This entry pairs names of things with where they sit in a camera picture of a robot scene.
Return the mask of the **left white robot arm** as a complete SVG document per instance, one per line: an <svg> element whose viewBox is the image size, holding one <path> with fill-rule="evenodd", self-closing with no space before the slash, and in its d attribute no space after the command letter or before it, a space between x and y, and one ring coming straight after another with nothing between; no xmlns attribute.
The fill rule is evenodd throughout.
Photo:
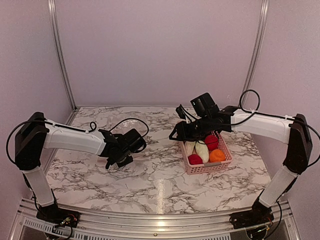
<svg viewBox="0 0 320 240"><path fill-rule="evenodd" d="M63 219L63 211L54 204L54 195L41 166L46 150L68 150L89 153L109 160L109 165L121 162L134 152L139 133L131 129L125 134L108 130L94 131L72 128L47 120L42 112L35 112L22 124L15 135L15 164L25 175L44 215L53 223Z"/></svg>

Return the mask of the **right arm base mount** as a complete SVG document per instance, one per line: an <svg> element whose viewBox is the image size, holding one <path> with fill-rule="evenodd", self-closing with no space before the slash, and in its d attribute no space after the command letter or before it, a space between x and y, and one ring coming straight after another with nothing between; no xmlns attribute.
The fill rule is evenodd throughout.
<svg viewBox="0 0 320 240"><path fill-rule="evenodd" d="M234 229L241 229L272 222L274 219L272 208L264 206L256 199L250 210L232 213L229 222Z"/></svg>

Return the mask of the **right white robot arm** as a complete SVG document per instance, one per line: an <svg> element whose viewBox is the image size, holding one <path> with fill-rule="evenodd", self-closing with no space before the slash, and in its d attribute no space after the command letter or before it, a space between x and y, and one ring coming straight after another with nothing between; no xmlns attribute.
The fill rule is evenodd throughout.
<svg viewBox="0 0 320 240"><path fill-rule="evenodd" d="M259 195L259 205L248 212L247 219L258 224L267 216L267 209L295 183L309 166L313 144L304 115L294 117L269 116L245 112L227 106L217 112L203 112L199 118L178 122L169 135L170 140L195 142L213 132L243 132L276 140L287 145L286 157L268 186Z"/></svg>

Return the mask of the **dark red fuzzy fruit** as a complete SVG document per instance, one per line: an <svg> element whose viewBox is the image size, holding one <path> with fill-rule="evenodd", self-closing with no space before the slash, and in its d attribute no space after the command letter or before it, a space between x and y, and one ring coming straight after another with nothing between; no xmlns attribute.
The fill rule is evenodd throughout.
<svg viewBox="0 0 320 240"><path fill-rule="evenodd" d="M200 165L203 164L202 158L197 154L191 154L188 156L188 162L190 165Z"/></svg>

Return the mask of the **clear zip top bag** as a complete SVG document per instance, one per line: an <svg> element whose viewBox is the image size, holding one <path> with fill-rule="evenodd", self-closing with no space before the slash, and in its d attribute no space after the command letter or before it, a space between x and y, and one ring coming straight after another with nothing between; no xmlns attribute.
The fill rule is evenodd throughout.
<svg viewBox="0 0 320 240"><path fill-rule="evenodd" d="M144 134L140 133L135 127L128 127L125 133L113 133L117 127L125 122L140 122L146 127ZM148 124L139 118L128 117L109 130L99 129L98 131L102 134L105 146L99 157L106 158L106 166L108 169L110 166L117 164L119 168L126 166L133 162L133 154L138 154L144 151L147 147L145 136L149 133Z"/></svg>

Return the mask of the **red apple toy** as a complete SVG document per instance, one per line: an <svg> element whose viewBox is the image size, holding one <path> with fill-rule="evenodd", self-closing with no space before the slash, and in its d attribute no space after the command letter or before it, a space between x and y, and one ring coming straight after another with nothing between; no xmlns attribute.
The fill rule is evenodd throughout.
<svg viewBox="0 0 320 240"><path fill-rule="evenodd" d="M219 139L215 135L211 134L206 136L204 139L204 143L206 144L209 151L213 151L218 148Z"/></svg>

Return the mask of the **pink perforated plastic basket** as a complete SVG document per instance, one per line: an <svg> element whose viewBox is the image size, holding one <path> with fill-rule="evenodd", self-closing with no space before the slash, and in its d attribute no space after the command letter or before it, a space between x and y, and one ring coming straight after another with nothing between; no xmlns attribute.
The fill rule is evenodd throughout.
<svg viewBox="0 0 320 240"><path fill-rule="evenodd" d="M208 134L203 140L181 142L180 149L189 175L224 170L233 161L223 137L217 132Z"/></svg>

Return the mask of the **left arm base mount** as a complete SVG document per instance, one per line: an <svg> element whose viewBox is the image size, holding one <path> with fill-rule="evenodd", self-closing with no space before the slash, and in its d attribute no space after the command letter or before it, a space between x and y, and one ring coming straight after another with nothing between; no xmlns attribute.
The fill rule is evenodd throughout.
<svg viewBox="0 0 320 240"><path fill-rule="evenodd" d="M80 219L80 213L78 211L60 208L58 206L56 198L54 202L48 206L41 206L37 204L37 200L34 200L34 205L37 209L36 217L40 220L50 222L62 226L69 226L76 228Z"/></svg>

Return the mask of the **white radish with leaves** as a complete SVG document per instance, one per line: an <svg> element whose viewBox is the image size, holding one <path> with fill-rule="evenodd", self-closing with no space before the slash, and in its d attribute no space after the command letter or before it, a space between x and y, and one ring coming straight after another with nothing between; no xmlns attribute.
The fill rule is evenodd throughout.
<svg viewBox="0 0 320 240"><path fill-rule="evenodd" d="M202 158L204 164L209 162L210 153L207 148L207 145L202 140L196 142L195 151L196 154Z"/></svg>

